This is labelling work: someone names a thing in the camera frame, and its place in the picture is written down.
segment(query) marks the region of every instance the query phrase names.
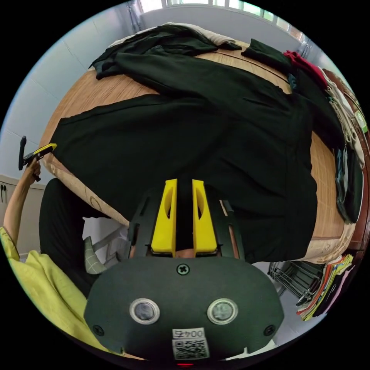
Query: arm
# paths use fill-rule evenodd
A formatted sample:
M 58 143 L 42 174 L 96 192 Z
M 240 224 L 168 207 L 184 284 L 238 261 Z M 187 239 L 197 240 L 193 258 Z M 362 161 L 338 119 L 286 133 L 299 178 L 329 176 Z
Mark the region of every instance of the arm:
M 15 246 L 17 246 L 24 202 L 30 186 L 35 182 L 34 174 L 37 176 L 40 175 L 40 164 L 36 159 L 34 159 L 34 161 L 24 171 L 5 211 L 4 229 L 12 239 Z

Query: metal wire rack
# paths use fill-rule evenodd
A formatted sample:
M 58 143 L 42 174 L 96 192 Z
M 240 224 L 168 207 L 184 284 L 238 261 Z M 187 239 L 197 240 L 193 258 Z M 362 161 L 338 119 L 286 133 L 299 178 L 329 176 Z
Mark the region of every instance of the metal wire rack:
M 272 262 L 268 274 L 298 298 L 297 306 L 312 300 L 320 286 L 324 265 L 304 261 Z

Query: yellow shirt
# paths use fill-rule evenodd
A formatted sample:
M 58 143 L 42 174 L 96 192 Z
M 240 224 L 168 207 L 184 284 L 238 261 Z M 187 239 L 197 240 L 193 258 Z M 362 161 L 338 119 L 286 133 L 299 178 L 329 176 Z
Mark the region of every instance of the yellow shirt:
M 16 277 L 39 311 L 72 337 L 102 351 L 110 352 L 98 342 L 84 320 L 87 302 L 85 296 L 50 257 L 31 251 L 26 262 L 21 262 L 12 240 L 3 227 L 0 228 L 0 238 Z M 137 358 L 128 354 L 122 356 Z

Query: human hand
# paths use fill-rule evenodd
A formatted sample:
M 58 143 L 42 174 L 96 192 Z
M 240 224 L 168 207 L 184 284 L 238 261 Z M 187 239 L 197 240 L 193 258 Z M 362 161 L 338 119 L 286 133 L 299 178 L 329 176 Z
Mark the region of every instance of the human hand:
M 40 175 L 41 166 L 39 161 L 34 158 L 34 160 L 26 167 L 23 172 L 21 180 L 25 182 L 27 186 L 31 186 L 35 181 L 36 177 Z

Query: plaid cloth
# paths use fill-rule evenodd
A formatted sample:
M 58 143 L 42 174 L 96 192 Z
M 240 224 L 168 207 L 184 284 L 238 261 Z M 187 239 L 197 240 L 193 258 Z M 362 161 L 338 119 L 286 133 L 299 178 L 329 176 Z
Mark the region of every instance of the plaid cloth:
M 99 258 L 92 249 L 93 242 L 88 236 L 85 240 L 85 269 L 86 272 L 92 275 L 98 275 L 104 272 L 107 268 L 99 261 Z

